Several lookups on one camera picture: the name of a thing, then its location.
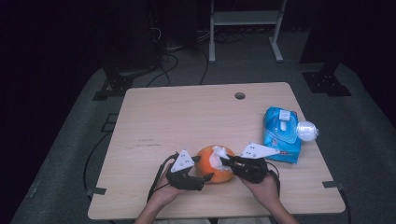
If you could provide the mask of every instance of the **dark background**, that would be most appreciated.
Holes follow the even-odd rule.
[[[277,7],[274,1],[217,1],[217,8]],[[393,124],[396,29],[391,1],[289,1],[282,30],[312,28],[302,63],[339,61],[361,78]],[[164,36],[196,44],[208,29],[209,1],[0,1],[2,83],[0,222],[12,218],[64,120],[108,55],[131,67],[156,65]]]

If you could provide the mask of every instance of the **human hand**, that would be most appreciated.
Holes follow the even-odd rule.
[[[170,164],[166,167],[165,171],[158,181],[157,187],[154,193],[151,195],[148,203],[139,214],[134,224],[148,224],[154,223],[155,217],[163,210],[163,208],[171,203],[180,193],[186,191],[184,189],[177,189],[169,184],[166,178],[166,173]]]
[[[267,174],[259,184],[253,184],[240,178],[250,189],[256,200],[265,207],[279,224],[298,224],[298,221],[286,210],[279,200],[275,178]]]
[[[175,187],[172,187],[169,184],[169,181],[166,178],[166,173],[168,172],[170,165],[171,164],[168,164],[165,171],[161,175],[160,180],[158,181],[157,187],[154,190],[154,193],[150,198],[150,201],[154,200],[156,204],[162,205],[162,206],[165,206],[165,205],[171,203],[180,193],[183,193],[186,191],[184,189],[177,189]]]
[[[242,183],[253,193],[255,199],[265,208],[271,204],[278,203],[278,192],[275,178],[267,174],[264,180],[259,184],[253,184],[246,179],[240,178]]]

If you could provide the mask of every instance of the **gray floor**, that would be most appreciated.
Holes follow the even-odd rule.
[[[217,62],[208,66],[204,85],[251,82],[288,82],[306,119],[320,129],[317,140],[335,181],[343,183],[353,223],[393,223],[396,220],[396,132],[365,91],[357,75],[340,65],[335,75],[352,96],[311,93],[302,72],[322,64],[298,64],[308,32],[281,33],[278,44],[285,61],[277,63],[269,34],[246,35],[232,45],[217,45]],[[207,44],[200,46],[208,52]],[[169,72],[172,86],[198,85],[205,71],[204,54],[182,50],[178,66]],[[165,58],[170,68],[174,59]],[[144,88],[162,71],[139,77]],[[54,142],[35,182],[12,223],[101,223],[87,216],[90,201],[83,187],[83,171],[92,148],[105,135],[101,128],[109,113],[118,113],[122,97],[93,101],[105,81],[103,70],[92,74]],[[166,86],[165,77],[153,86]],[[87,167],[89,188],[95,187],[110,137],[98,146]],[[347,213],[297,216],[301,223],[347,223]],[[116,220],[116,223],[133,223]]]

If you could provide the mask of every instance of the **tissue box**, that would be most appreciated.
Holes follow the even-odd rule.
[[[279,154],[267,159],[297,163],[301,151],[301,139],[297,136],[297,113],[271,106],[264,116],[263,144],[277,148]]]

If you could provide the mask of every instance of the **white tag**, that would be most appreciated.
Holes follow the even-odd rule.
[[[181,171],[194,165],[194,161],[186,149],[181,150],[176,161],[174,162],[171,172]]]
[[[279,111],[279,119],[289,121],[290,120],[290,111],[289,110],[280,110]]]
[[[244,151],[242,151],[241,157],[246,159],[259,159],[279,153],[280,150],[278,149],[265,147],[256,143],[249,143]]]

